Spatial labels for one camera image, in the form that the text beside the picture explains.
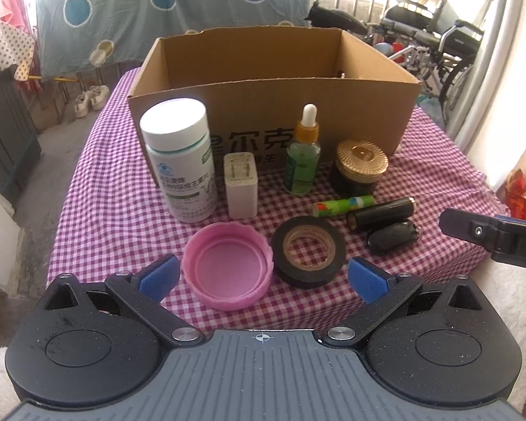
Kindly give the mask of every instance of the wheelchair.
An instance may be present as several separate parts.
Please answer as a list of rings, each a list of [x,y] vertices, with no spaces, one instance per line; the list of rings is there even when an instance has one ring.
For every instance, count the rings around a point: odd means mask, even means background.
[[[481,45],[480,28],[493,0],[484,0],[473,22],[458,17],[448,0],[434,12],[412,0],[397,0],[371,33],[405,46],[389,56],[422,81],[424,94],[438,98],[445,123],[452,119]]]

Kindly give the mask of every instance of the table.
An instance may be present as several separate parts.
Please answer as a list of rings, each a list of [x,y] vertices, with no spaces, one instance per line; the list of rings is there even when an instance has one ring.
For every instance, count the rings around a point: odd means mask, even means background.
[[[81,282],[97,282],[118,270],[141,270],[168,253],[181,258],[196,231],[229,220],[222,181],[220,204],[209,219],[187,225],[170,216],[147,168],[127,105],[136,73],[132,70],[121,78],[82,152],[60,216],[48,282],[61,272],[72,272]],[[285,220],[308,215],[312,203],[334,198],[327,174],[327,167],[320,167],[314,191],[297,198],[283,189],[280,173],[260,173],[259,214],[243,221],[270,239]],[[446,207],[488,215],[506,213],[485,185],[484,175],[418,108],[375,196],[378,202],[414,197],[419,207],[413,220],[422,228],[422,238],[391,256],[370,256],[364,236],[349,234],[344,217],[331,219],[345,235],[347,257],[364,256],[391,273],[411,272],[429,282],[468,273],[486,254],[480,247],[441,233],[438,216]],[[298,252],[308,257],[312,248],[299,247]],[[203,306],[184,280],[162,301],[204,332],[232,327],[324,330],[361,304],[346,281],[346,267],[328,285],[309,291],[275,277],[266,296],[237,312]]]

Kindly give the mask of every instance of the pink bottle cap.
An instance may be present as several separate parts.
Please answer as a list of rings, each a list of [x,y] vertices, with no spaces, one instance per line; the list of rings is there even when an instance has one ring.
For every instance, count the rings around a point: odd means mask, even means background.
[[[185,245],[181,269],[195,296],[216,310],[239,310],[261,299],[272,276],[272,250],[254,228],[212,223]]]

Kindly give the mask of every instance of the white sneaker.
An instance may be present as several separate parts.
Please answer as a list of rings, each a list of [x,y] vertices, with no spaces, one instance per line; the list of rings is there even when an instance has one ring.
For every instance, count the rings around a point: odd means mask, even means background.
[[[91,106],[94,108],[94,111],[99,111],[100,109],[103,109],[107,103],[109,88],[107,85],[94,85],[90,88],[89,94],[91,98]]]
[[[90,95],[88,92],[78,95],[74,100],[74,113],[76,113],[76,118],[83,118],[87,116],[89,108]]]

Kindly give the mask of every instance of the crosshair marking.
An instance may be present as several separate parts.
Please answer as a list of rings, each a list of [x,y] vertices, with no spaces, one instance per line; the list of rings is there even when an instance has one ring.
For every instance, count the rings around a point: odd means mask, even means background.
[[[262,332],[261,334],[257,334],[255,337],[253,337],[253,339],[257,339],[260,342],[266,342],[267,340],[272,339],[272,337]]]

